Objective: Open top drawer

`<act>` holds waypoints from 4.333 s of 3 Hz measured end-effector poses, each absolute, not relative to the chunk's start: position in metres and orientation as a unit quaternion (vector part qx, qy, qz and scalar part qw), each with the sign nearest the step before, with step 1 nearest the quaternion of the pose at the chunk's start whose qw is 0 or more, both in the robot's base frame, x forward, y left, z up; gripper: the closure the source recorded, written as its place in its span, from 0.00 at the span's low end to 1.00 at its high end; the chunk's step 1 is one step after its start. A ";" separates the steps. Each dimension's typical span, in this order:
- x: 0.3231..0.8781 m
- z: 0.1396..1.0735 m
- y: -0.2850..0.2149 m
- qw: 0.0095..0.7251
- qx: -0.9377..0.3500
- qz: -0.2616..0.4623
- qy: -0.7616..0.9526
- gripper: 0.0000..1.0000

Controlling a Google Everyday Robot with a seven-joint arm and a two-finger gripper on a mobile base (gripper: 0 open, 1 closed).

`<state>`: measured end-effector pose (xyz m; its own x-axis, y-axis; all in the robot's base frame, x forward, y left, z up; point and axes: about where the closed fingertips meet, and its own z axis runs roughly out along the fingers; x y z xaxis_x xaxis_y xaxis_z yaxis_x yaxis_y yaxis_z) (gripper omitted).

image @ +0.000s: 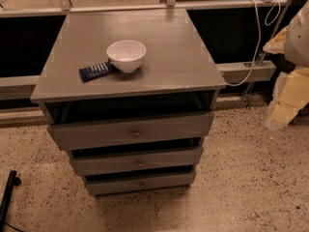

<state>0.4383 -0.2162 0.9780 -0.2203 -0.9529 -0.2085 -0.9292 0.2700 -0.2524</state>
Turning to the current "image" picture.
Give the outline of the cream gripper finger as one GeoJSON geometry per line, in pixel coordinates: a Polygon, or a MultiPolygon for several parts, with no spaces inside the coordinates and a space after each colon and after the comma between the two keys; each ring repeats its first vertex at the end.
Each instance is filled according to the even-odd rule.
{"type": "Polygon", "coordinates": [[[309,103],[309,68],[296,67],[292,72],[281,72],[276,79],[273,99],[267,109],[266,127],[281,130],[309,103]]]}

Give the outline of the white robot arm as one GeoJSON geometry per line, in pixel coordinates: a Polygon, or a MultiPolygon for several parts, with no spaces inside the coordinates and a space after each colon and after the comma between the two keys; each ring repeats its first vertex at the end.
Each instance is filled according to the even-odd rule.
{"type": "Polygon", "coordinates": [[[281,72],[277,77],[268,107],[266,127],[277,131],[285,128],[309,103],[309,1],[288,26],[264,45],[263,51],[283,54],[295,64],[292,72],[281,72]]]}

